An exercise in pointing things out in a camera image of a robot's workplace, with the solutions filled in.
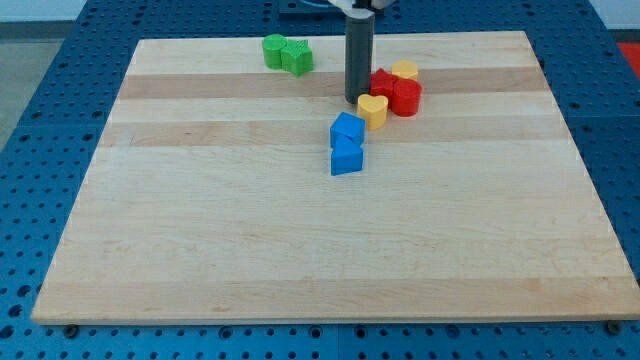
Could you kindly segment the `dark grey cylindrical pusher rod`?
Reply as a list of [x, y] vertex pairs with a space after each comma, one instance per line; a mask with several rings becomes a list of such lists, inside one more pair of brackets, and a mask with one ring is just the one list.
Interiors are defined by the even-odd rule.
[[369, 92], [374, 20], [369, 9], [345, 12], [345, 99], [351, 104]]

